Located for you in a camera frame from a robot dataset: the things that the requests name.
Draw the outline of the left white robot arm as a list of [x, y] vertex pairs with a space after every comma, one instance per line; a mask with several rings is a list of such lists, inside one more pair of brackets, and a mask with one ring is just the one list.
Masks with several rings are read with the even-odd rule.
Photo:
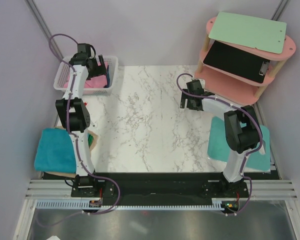
[[55, 107], [62, 126], [67, 130], [75, 156], [75, 177], [72, 197], [94, 198], [100, 185], [93, 173], [88, 127], [91, 118], [82, 100], [85, 82], [94, 77], [106, 76], [107, 68], [102, 55], [96, 59], [94, 47], [88, 43], [78, 43], [77, 53], [66, 62], [69, 66], [69, 81], [62, 99], [55, 101]]

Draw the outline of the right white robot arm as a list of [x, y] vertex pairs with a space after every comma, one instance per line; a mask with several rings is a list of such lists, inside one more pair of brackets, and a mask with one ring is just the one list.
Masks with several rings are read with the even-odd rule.
[[218, 191], [230, 197], [246, 186], [244, 169], [249, 155], [263, 145], [263, 134], [255, 109], [251, 105], [236, 106], [205, 91], [199, 79], [192, 78], [181, 88], [180, 108], [212, 113], [224, 122], [225, 139], [230, 153], [218, 184]]

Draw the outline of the pink t-shirt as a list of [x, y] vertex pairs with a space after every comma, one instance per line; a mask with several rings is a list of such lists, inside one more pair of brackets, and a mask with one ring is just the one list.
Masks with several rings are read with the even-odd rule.
[[105, 75], [95, 76], [88, 79], [84, 83], [85, 89], [99, 89], [106, 88], [108, 85], [108, 79]]

